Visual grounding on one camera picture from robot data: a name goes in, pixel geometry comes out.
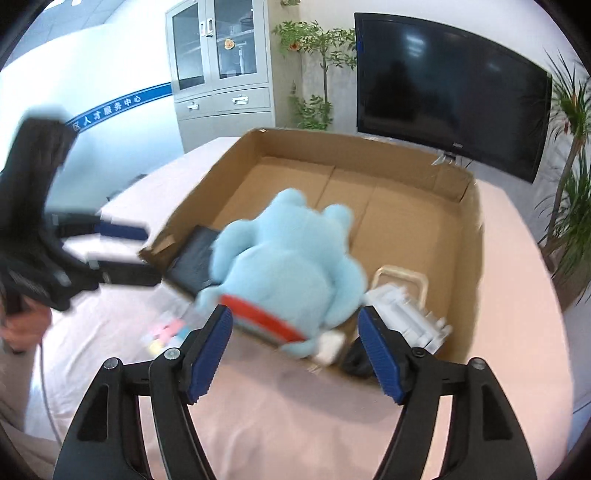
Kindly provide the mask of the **person's left hand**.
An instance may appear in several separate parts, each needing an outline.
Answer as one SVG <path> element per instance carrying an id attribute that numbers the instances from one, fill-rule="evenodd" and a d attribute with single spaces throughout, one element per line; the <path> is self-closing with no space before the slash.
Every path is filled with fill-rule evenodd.
<path id="1" fill-rule="evenodd" d="M 21 304 L 23 310 L 8 315 L 1 327 L 1 338 L 14 353 L 39 346 L 52 323 L 52 311 L 47 306 L 29 298 L 23 298 Z"/>

